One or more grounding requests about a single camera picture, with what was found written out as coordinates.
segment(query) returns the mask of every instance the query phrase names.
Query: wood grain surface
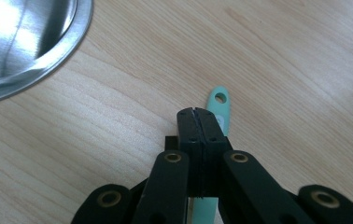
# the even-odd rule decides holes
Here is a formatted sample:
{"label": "wood grain surface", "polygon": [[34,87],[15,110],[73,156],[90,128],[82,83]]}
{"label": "wood grain surface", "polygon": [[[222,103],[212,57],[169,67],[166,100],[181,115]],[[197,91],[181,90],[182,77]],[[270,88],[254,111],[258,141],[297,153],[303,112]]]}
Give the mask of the wood grain surface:
{"label": "wood grain surface", "polygon": [[74,55],[0,102],[0,223],[69,223],[94,189],[138,184],[218,85],[235,149],[353,201],[353,0],[95,0]]}

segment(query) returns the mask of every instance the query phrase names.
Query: table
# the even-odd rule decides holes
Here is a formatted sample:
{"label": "table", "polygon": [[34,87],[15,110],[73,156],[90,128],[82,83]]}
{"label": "table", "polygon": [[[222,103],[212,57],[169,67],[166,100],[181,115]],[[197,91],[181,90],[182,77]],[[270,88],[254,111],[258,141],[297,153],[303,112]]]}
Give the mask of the table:
{"label": "table", "polygon": [[352,0],[95,0],[74,55],[0,102],[0,223],[69,223],[94,189],[138,184],[218,85],[235,149],[353,201]]}

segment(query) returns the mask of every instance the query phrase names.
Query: stainless steel bowl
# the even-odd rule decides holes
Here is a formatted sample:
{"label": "stainless steel bowl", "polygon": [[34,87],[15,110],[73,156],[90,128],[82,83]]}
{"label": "stainless steel bowl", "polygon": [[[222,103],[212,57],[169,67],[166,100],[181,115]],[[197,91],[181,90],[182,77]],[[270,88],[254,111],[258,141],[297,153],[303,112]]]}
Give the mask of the stainless steel bowl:
{"label": "stainless steel bowl", "polygon": [[0,0],[0,99],[48,75],[77,47],[92,0]]}

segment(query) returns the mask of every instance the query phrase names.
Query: silver plate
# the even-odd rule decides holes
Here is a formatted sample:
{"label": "silver plate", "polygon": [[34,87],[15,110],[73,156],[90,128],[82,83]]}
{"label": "silver plate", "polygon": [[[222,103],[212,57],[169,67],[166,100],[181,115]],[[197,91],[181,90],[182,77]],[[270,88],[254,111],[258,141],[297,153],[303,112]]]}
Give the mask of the silver plate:
{"label": "silver plate", "polygon": [[64,61],[91,17],[92,0],[0,0],[0,99]]}

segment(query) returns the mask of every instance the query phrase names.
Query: light wood tabletop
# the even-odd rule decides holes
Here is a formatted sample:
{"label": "light wood tabletop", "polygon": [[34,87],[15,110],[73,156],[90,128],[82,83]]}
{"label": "light wood tabletop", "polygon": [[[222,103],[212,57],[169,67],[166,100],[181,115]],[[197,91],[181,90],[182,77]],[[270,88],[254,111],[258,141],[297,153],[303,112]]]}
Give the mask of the light wood tabletop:
{"label": "light wood tabletop", "polygon": [[218,85],[235,149],[353,201],[353,0],[95,0],[72,57],[0,102],[0,223],[69,223],[93,190],[135,186]]}

